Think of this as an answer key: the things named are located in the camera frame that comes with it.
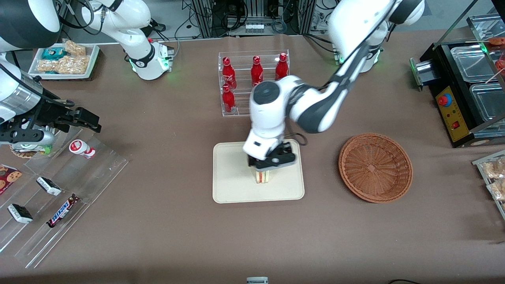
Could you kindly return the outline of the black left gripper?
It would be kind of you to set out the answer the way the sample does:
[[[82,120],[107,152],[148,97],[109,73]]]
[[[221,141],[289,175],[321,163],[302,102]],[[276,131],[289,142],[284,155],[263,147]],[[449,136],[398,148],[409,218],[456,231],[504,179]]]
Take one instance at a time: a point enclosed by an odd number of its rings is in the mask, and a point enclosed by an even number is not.
[[[248,156],[247,163],[253,168],[253,174],[257,175],[259,171],[270,171],[272,174],[276,169],[294,165],[296,160],[297,156],[293,152],[291,142],[283,142],[269,153],[265,160]]]

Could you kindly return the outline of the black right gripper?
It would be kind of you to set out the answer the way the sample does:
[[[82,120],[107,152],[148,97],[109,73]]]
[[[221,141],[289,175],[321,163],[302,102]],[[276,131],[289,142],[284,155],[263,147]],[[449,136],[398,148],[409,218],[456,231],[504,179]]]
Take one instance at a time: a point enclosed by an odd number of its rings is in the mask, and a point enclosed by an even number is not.
[[[60,131],[67,126],[88,128],[95,133],[100,133],[102,126],[99,117],[86,108],[77,107],[77,118],[74,117],[76,106],[70,99],[55,99],[51,103],[46,99],[40,99],[39,103],[30,111],[30,130],[39,128],[56,128]]]

